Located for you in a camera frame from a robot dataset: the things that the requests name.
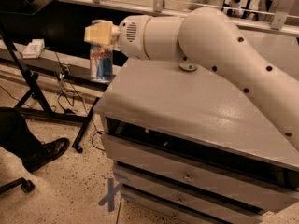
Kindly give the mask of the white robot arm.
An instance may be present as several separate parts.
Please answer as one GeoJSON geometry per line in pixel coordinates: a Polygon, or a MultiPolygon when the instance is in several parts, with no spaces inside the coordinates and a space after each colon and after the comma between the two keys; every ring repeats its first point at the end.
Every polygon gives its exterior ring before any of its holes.
{"type": "Polygon", "coordinates": [[[268,62],[221,11],[200,7],[184,18],[128,16],[99,21],[84,41],[129,58],[174,62],[187,71],[212,70],[237,86],[299,148],[299,81],[268,62]]]}

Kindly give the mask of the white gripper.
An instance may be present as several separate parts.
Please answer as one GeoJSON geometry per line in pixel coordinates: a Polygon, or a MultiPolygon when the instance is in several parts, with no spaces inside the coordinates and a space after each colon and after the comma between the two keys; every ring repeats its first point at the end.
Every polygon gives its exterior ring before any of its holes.
{"type": "MultiPolygon", "coordinates": [[[[152,19],[149,15],[128,16],[121,21],[117,47],[128,58],[148,60],[145,49],[145,31],[148,22],[152,19]]],[[[84,41],[90,44],[112,44],[111,21],[94,22],[85,28],[84,41]]]]}

